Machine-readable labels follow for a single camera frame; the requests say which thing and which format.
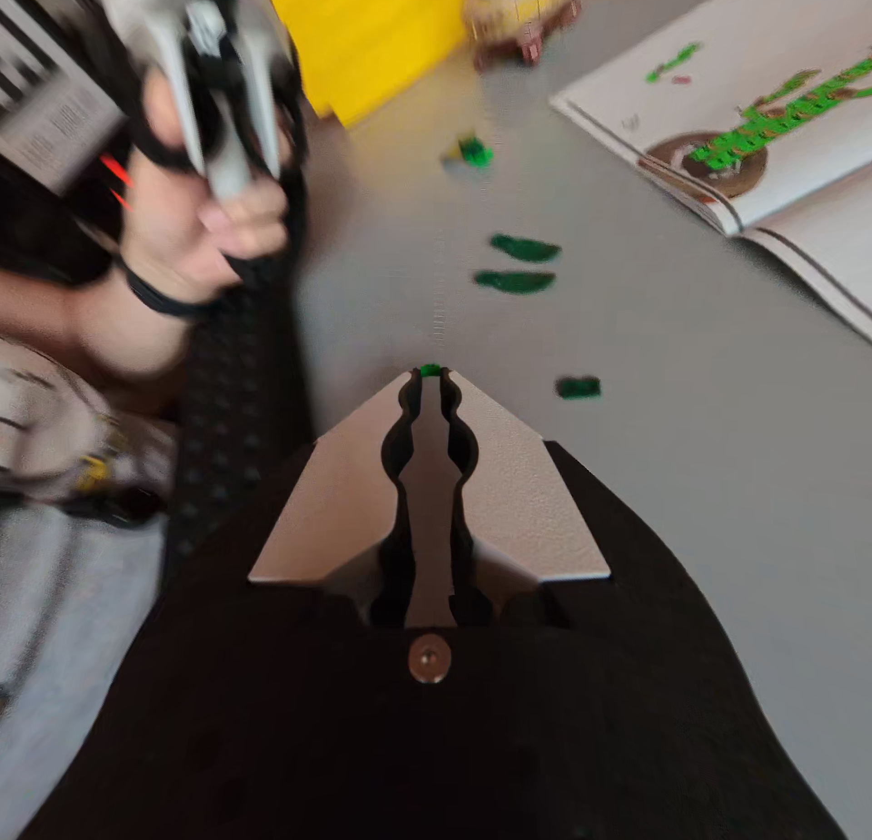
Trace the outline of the yellow plastic bin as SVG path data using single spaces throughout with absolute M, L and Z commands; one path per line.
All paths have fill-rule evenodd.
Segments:
M 466 41 L 464 0 L 271 0 L 297 47 L 303 93 L 344 127 L 408 89 Z

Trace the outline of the building instruction booklet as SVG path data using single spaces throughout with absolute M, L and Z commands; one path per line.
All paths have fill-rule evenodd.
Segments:
M 871 0 L 708 0 L 552 107 L 870 340 Z

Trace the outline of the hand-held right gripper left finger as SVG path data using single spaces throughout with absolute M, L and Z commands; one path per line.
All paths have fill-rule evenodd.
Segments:
M 248 573 L 252 584 L 319 588 L 375 627 L 401 628 L 416 563 L 406 489 L 421 372 L 397 377 L 321 435 Z

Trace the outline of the black perforated chair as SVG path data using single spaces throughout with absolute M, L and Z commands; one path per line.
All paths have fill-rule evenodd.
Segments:
M 161 571 L 167 587 L 275 468 L 313 439 L 295 309 L 308 232 L 301 168 L 282 173 L 289 245 L 257 260 L 193 332 Z

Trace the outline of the toy brick bamboo model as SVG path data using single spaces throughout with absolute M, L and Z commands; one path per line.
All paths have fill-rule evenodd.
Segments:
M 581 0 L 464 0 L 461 16 L 475 70 L 482 74 L 509 56 L 537 65 L 545 41 L 571 27 L 581 11 Z

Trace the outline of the person's left forearm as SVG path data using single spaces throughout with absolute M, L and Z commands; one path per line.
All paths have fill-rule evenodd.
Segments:
M 192 328 L 147 307 L 117 268 L 83 287 L 1 272 L 2 337 L 97 385 L 145 383 L 174 371 Z

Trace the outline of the green toy leaf assembly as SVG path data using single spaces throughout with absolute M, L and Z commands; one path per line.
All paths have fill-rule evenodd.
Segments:
M 441 157 L 444 166 L 487 169 L 494 160 L 494 150 L 475 134 L 459 137 Z

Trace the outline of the printed tag sign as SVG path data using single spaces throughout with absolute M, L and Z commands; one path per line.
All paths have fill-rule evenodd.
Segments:
M 2 161 L 62 196 L 123 123 L 36 0 L 1 0 Z

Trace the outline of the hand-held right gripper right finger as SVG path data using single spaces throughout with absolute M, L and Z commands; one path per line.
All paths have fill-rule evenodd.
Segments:
M 449 368 L 441 370 L 441 412 L 447 454 L 459 473 L 449 596 L 458 627 L 491 626 L 513 598 L 544 584 L 610 578 L 537 431 Z

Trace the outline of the person's left hand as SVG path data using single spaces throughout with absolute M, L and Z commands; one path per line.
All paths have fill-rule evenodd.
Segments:
M 120 254 L 127 268 L 162 294 L 206 303 L 241 280 L 228 262 L 271 257 L 288 242 L 288 199 L 258 173 L 240 195 L 217 199 L 195 173 L 158 166 L 136 148 Z

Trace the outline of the black wristband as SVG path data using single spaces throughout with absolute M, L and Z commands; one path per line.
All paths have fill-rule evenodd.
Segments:
M 133 296 L 142 305 L 158 315 L 198 323 L 211 316 L 220 301 L 220 299 L 214 299 L 204 303 L 188 303 L 176 300 L 139 277 L 125 263 L 120 254 L 114 257 L 114 265 L 124 277 L 125 284 Z

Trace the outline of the dark green toy leaf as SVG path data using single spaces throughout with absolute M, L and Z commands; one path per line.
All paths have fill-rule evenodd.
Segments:
M 481 270 L 473 275 L 473 281 L 478 287 L 515 296 L 528 296 L 546 291 L 555 280 L 555 273 L 542 271 Z
M 561 254 L 561 246 L 538 239 L 514 237 L 496 233 L 489 238 L 489 245 L 498 252 L 528 264 L 544 264 Z

